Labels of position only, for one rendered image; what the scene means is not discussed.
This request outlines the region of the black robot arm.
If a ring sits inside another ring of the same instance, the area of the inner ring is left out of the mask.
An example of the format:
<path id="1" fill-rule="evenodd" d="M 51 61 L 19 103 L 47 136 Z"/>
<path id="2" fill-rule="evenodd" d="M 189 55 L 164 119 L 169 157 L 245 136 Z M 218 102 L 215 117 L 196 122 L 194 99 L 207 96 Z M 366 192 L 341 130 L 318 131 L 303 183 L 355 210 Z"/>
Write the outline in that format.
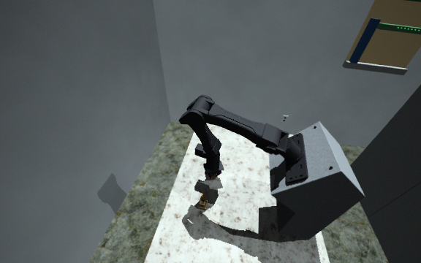
<path id="1" fill-rule="evenodd" d="M 245 137 L 266 153 L 283 156 L 286 161 L 288 183 L 308 178 L 306 152 L 301 133 L 289 137 L 288 132 L 268 123 L 250 121 L 223 109 L 214 104 L 212 98 L 207 95 L 199 96 L 192 103 L 187 107 L 188 111 L 180 117 L 179 122 L 188 124 L 199 137 L 202 144 L 197 144 L 194 154 L 206 159 L 207 166 L 208 160 L 212 164 L 220 162 L 221 148 L 220 140 L 213 135 L 207 125 L 209 123 Z"/>

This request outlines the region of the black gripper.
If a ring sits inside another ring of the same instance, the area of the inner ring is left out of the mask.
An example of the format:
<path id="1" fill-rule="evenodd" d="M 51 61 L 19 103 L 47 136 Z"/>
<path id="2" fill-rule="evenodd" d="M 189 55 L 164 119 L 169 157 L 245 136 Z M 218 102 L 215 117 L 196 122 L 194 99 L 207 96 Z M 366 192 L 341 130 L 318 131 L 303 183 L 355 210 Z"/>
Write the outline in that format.
<path id="1" fill-rule="evenodd" d="M 205 174 L 208 174 L 208 176 L 211 178 L 212 175 L 216 174 L 216 177 L 221 174 L 221 171 L 224 171 L 224 167 L 222 162 L 218 162 L 217 164 L 212 164 L 208 160 L 208 166 L 206 163 L 203 164 L 205 168 Z"/>

